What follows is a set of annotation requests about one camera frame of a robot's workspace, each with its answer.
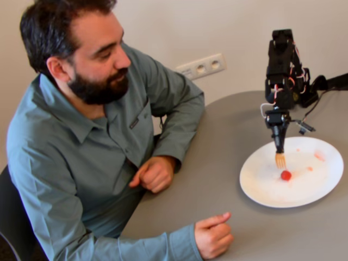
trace plate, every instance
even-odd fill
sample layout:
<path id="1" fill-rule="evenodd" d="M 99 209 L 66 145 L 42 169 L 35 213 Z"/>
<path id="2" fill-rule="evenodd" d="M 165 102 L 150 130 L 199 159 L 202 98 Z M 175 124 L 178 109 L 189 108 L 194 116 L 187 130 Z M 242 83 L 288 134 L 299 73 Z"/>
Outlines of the plate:
<path id="1" fill-rule="evenodd" d="M 259 204 L 274 208 L 299 207 L 327 195 L 343 174 L 343 159 L 329 143 L 309 137 L 291 137 L 284 145 L 291 179 L 281 178 L 275 163 L 275 144 L 256 150 L 240 171 L 244 193 Z"/>

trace man's nose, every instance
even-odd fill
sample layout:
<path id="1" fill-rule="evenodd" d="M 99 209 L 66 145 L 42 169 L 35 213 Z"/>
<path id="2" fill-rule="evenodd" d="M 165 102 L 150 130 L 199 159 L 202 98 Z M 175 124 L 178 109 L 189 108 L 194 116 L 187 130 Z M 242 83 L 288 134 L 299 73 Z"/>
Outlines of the man's nose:
<path id="1" fill-rule="evenodd" d="M 116 60 L 114 63 L 115 68 L 117 70 L 122 68 L 128 68 L 130 67 L 131 63 L 131 60 L 128 58 L 121 45 L 119 45 L 118 50 L 116 51 Z"/>

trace black chair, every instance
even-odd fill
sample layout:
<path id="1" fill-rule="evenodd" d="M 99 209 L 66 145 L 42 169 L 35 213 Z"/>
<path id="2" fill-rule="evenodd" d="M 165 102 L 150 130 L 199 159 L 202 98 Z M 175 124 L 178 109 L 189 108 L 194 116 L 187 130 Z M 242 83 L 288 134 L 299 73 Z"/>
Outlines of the black chair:
<path id="1" fill-rule="evenodd" d="M 30 260 L 38 241 L 7 166 L 0 175 L 0 235 L 11 247 L 17 261 Z"/>

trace man's left hand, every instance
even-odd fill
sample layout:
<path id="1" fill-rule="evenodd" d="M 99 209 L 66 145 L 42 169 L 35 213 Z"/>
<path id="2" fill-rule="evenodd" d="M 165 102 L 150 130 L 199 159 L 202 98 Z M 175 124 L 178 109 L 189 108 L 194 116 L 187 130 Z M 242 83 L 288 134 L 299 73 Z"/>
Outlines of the man's left hand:
<path id="1" fill-rule="evenodd" d="M 175 166 L 176 159 L 171 156 L 152 157 L 137 171 L 129 186 L 141 184 L 153 193 L 165 190 L 172 183 Z"/>

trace fork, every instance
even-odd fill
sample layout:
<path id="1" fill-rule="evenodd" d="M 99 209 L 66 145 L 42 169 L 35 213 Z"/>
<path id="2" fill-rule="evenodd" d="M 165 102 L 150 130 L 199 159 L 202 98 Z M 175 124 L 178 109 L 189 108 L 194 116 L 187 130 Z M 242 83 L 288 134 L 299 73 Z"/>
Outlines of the fork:
<path id="1" fill-rule="evenodd" d="M 278 169 L 285 169 L 287 167 L 284 153 L 276 153 L 276 165 Z"/>

